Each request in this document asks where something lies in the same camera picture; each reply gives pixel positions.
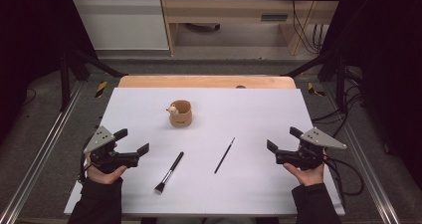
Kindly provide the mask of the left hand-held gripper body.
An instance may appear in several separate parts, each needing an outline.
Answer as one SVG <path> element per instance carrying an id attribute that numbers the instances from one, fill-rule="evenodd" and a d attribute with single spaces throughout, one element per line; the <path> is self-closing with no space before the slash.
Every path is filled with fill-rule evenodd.
<path id="1" fill-rule="evenodd" d="M 119 153 L 114 150 L 116 141 L 113 135 L 114 133 L 104 126 L 98 127 L 84 148 L 83 156 L 88 155 L 90 160 L 83 162 L 83 171 L 86 171 L 90 165 L 103 173 L 112 173 L 123 165 L 127 168 L 138 166 L 137 152 Z"/>

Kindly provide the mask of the thin black brush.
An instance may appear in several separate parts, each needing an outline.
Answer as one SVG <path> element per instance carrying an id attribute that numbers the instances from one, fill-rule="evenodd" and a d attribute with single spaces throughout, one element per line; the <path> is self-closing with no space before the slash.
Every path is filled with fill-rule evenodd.
<path id="1" fill-rule="evenodd" d="M 236 139 L 236 137 L 233 137 L 233 138 L 232 138 L 232 140 L 230 141 L 229 145 L 227 146 L 227 148 L 226 148 L 226 150 L 225 150 L 224 154 L 222 155 L 221 159 L 219 160 L 219 163 L 217 164 L 217 166 L 216 166 L 216 168 L 215 168 L 215 170 L 214 170 L 214 174 L 216 174 L 216 173 L 219 171 L 219 169 L 220 169 L 220 167 L 221 167 L 222 163 L 224 162 L 224 160 L 225 160 L 225 158 L 226 158 L 226 156 L 227 156 L 228 152 L 230 151 L 230 149 L 231 149 L 231 147 L 232 147 L 232 145 L 233 145 L 233 143 L 234 143 L 235 139 Z"/>

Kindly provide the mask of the white cabinet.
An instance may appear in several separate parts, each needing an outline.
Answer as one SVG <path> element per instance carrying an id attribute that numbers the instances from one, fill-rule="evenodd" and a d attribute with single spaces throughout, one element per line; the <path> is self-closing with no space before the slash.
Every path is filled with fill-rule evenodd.
<path id="1" fill-rule="evenodd" d="M 160 0 L 74 0 L 97 51 L 168 50 Z"/>

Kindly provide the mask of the black handled makeup brush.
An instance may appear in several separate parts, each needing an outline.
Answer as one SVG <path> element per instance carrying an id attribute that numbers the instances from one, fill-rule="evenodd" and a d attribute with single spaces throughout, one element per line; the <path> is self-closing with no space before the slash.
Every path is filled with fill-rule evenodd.
<path id="1" fill-rule="evenodd" d="M 155 186 L 155 188 L 154 188 L 154 191 L 155 192 L 157 192 L 158 194 L 161 194 L 163 192 L 167 181 L 169 180 L 171 174 L 173 173 L 173 171 L 177 167 L 178 163 L 182 159 L 183 155 L 184 155 L 184 152 L 183 151 L 181 151 L 178 154 L 178 156 L 176 157 L 176 159 L 172 163 L 171 167 L 169 168 L 169 170 L 167 171 L 167 173 L 165 174 L 165 176 L 163 177 L 163 179 Z"/>

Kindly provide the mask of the dark curtain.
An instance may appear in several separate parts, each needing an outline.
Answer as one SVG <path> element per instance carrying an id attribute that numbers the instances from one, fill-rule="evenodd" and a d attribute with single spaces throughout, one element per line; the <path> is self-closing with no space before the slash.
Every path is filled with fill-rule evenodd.
<path id="1" fill-rule="evenodd" d="M 72 50 L 96 54 L 74 0 L 0 0 L 0 143 L 30 83 L 57 71 Z"/>
<path id="2" fill-rule="evenodd" d="M 422 185 L 422 0 L 343 0 L 323 49 L 361 68 L 389 144 Z"/>

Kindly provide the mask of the black metal stand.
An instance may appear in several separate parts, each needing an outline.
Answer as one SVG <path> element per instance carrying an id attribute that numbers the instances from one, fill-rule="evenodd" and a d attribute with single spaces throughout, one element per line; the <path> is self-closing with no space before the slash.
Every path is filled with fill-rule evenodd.
<path id="1" fill-rule="evenodd" d="M 306 62 L 304 65 L 287 72 L 284 77 L 295 78 L 301 73 L 321 65 L 321 68 L 317 74 L 317 78 L 321 82 L 329 81 L 333 75 L 336 75 L 335 79 L 335 104 L 341 112 L 346 111 L 346 104 L 344 100 L 344 81 L 345 81 L 345 59 L 337 49 L 331 49 L 316 58 Z"/>
<path id="2" fill-rule="evenodd" d="M 115 78 L 124 77 L 124 73 L 121 73 L 107 66 L 98 58 L 90 56 L 87 53 L 84 53 L 80 50 L 66 51 L 60 58 L 60 76 L 62 88 L 61 112 L 63 112 L 71 102 L 70 73 L 73 73 L 78 81 L 86 81 L 90 76 L 90 72 L 86 68 L 86 64 L 91 64 Z"/>

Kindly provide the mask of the grey desk label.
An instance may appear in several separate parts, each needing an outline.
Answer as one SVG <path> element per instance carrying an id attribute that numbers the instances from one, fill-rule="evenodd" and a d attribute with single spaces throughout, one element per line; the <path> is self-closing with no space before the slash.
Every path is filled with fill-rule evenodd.
<path id="1" fill-rule="evenodd" d="M 286 22 L 288 18 L 288 14 L 263 14 L 261 22 Z"/>

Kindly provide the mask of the brown cup with animal figure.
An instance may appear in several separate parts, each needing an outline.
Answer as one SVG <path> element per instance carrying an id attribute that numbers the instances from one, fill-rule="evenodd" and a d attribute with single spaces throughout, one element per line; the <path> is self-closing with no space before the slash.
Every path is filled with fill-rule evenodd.
<path id="1" fill-rule="evenodd" d="M 189 101 L 174 101 L 166 110 L 169 112 L 169 120 L 172 126 L 187 127 L 192 123 L 192 109 Z"/>

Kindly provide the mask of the white table sheet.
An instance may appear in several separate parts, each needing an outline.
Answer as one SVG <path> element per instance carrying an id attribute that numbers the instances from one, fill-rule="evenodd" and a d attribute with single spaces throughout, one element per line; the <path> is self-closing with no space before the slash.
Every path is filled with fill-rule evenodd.
<path id="1" fill-rule="evenodd" d="M 192 123 L 174 127 L 166 110 L 174 101 L 191 103 Z M 149 144 L 136 168 L 123 175 L 122 211 L 132 216 L 281 216 L 296 211 L 297 180 L 276 163 L 267 140 L 295 150 L 290 127 L 312 128 L 298 89 L 113 90 L 102 120 L 127 137 L 117 151 Z M 219 171 L 214 170 L 236 137 Z M 154 191 L 172 163 L 184 155 L 161 194 Z"/>

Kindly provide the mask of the person's right hand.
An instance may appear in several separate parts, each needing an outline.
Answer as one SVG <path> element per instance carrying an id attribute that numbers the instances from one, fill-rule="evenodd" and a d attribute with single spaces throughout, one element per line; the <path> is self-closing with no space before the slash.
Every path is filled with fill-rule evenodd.
<path id="1" fill-rule="evenodd" d="M 312 186 L 323 183 L 323 163 L 314 169 L 301 170 L 286 162 L 283 164 L 283 168 L 293 175 L 301 185 Z"/>

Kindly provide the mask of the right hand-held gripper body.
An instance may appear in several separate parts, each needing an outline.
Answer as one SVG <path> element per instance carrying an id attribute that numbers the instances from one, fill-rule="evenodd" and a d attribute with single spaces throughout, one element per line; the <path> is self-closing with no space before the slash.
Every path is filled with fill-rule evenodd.
<path id="1" fill-rule="evenodd" d="M 297 150 L 278 150 L 275 154 L 277 164 L 287 162 L 301 170 L 314 169 L 323 163 L 326 148 L 347 149 L 345 143 L 336 140 L 317 127 L 304 132 L 298 140 L 300 142 Z"/>

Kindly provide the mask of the person's left hand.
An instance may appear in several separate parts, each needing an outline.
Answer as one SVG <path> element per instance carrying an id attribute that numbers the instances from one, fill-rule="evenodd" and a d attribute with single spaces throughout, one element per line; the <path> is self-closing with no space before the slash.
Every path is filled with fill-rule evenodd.
<path id="1" fill-rule="evenodd" d="M 98 170 L 95 166 L 90 165 L 87 169 L 87 177 L 93 182 L 99 184 L 110 185 L 115 183 L 121 176 L 126 172 L 127 167 L 125 165 L 120 166 L 112 173 L 103 173 Z"/>

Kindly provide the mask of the aluminium floor rail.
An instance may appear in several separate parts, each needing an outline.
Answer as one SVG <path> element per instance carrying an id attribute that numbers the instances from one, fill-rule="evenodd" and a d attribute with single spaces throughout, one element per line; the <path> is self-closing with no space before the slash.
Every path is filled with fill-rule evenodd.
<path id="1" fill-rule="evenodd" d="M 336 137 L 344 140 L 347 144 L 347 150 L 353 158 L 353 167 L 360 175 L 360 185 L 362 193 L 356 196 L 348 196 L 355 207 L 349 205 L 345 207 L 345 217 L 352 223 L 357 223 L 364 215 L 364 211 L 372 213 L 377 212 L 378 217 L 371 219 L 370 223 L 377 224 L 401 224 L 398 215 L 392 206 L 375 169 L 365 155 L 358 138 L 353 131 L 346 116 L 339 116 L 341 126 L 336 130 Z"/>
<path id="2" fill-rule="evenodd" d="M 37 179 L 39 178 L 45 163 L 47 162 L 57 140 L 59 139 L 71 113 L 81 95 L 81 91 L 85 86 L 84 82 L 76 82 L 69 103 L 59 112 L 53 126 L 50 128 L 48 135 L 44 139 L 43 144 L 39 148 L 37 155 L 34 157 L 30 167 L 28 168 L 23 180 L 18 186 L 12 199 L 6 208 L 0 214 L 0 224 L 14 224 L 17 220 L 24 204 L 26 203 Z"/>

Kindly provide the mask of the light wooden desk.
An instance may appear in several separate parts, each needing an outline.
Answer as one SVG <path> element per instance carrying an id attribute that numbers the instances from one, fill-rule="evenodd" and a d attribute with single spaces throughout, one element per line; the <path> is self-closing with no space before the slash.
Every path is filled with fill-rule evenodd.
<path id="1" fill-rule="evenodd" d="M 276 24 L 292 55 L 296 55 L 304 44 L 308 25 L 329 25 L 337 7 L 335 1 L 275 0 L 163 0 L 162 5 L 170 26 L 184 23 Z M 263 14 L 288 14 L 289 18 L 286 22 L 261 22 Z"/>

